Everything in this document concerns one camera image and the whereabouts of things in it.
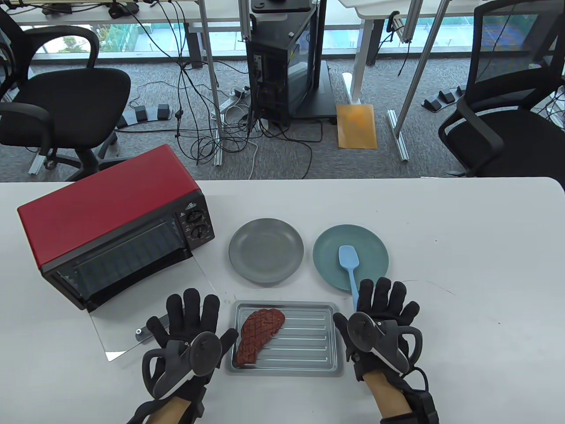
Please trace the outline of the person's right hand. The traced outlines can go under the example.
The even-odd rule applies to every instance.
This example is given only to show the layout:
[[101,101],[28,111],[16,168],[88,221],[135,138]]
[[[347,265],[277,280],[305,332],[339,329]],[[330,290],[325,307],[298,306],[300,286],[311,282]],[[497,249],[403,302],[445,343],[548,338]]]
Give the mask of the person's right hand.
[[[374,283],[371,279],[363,279],[358,293],[357,311],[366,313],[374,321],[394,320],[400,326],[409,326],[420,311],[415,301],[404,305],[407,288],[401,281],[392,283],[387,277],[380,277]],[[353,361],[358,381],[363,381],[363,376],[373,371],[392,373],[391,368],[376,355],[355,347],[347,331],[347,318],[342,313],[334,313],[333,322],[344,341],[346,360]]]

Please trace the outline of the person's left hand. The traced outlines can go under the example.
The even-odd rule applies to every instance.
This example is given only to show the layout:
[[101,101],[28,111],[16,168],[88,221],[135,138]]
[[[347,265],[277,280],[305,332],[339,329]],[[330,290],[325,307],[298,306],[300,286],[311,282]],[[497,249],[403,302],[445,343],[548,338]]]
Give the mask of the person's left hand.
[[[161,348],[169,341],[182,341],[191,344],[200,333],[216,333],[220,301],[217,295],[209,294],[200,305],[200,293],[195,288],[186,289],[183,295],[170,295],[166,302],[168,329],[153,316],[147,320],[147,328]],[[194,376],[182,384],[165,400],[154,401],[149,408],[148,423],[189,423],[198,418],[198,410],[204,397],[206,386],[214,371],[220,368],[223,357],[234,345],[238,331],[229,328],[219,338],[222,353],[214,369],[204,376]]]

